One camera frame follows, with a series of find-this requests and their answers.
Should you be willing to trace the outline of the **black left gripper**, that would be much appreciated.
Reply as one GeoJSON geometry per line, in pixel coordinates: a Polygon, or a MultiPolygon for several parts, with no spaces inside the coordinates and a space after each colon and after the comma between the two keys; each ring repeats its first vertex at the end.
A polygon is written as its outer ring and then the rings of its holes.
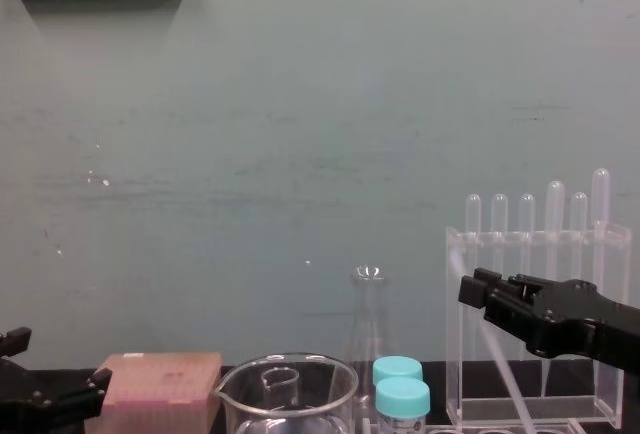
{"type": "MultiPolygon", "coordinates": [[[[19,327],[0,335],[0,357],[25,352],[32,330],[19,327]]],[[[1,432],[49,433],[100,415],[112,371],[56,371],[53,383],[38,372],[1,360],[1,432]]]]}

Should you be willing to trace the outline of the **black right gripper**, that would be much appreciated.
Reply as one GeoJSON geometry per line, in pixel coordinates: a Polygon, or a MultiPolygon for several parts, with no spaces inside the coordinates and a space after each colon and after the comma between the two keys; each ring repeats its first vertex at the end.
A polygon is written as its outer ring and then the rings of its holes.
{"type": "Polygon", "coordinates": [[[523,341],[539,357],[577,355],[621,370],[639,368],[639,310],[595,284],[551,281],[476,268],[460,280],[458,301],[523,341]]]}

